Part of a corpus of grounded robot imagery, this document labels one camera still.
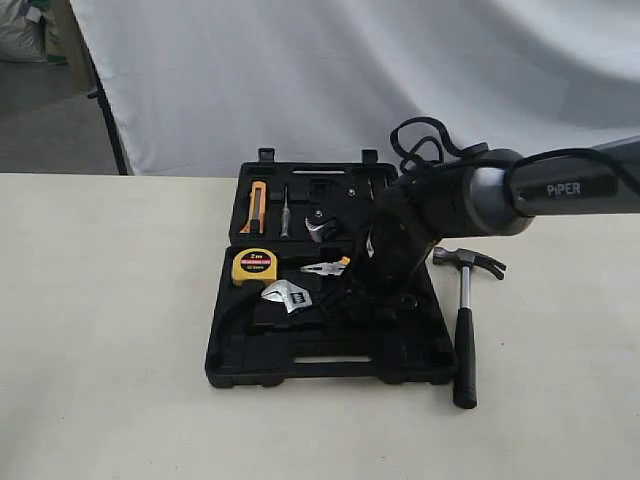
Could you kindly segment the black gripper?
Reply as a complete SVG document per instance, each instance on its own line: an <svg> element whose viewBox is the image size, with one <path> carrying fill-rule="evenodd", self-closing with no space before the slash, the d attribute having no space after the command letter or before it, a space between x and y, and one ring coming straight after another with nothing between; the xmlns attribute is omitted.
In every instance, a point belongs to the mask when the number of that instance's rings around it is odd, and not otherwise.
<svg viewBox="0 0 640 480"><path fill-rule="evenodd" d="M360 305L397 301L399 308L416 308L414 295L430 295L429 249L429 240L399 220L371 220L358 236L344 285L328 291L320 310L327 319L355 320Z"/></svg>

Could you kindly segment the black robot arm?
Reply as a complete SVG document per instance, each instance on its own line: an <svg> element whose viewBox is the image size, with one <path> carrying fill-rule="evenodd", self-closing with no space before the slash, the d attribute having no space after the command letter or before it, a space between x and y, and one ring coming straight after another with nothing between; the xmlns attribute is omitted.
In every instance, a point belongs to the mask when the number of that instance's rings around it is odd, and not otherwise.
<svg viewBox="0 0 640 480"><path fill-rule="evenodd" d="M455 162L415 165L375 198L326 315L370 318L394 307L444 239L514 236L540 216L639 210L639 139L523 157L487 149Z"/></svg>

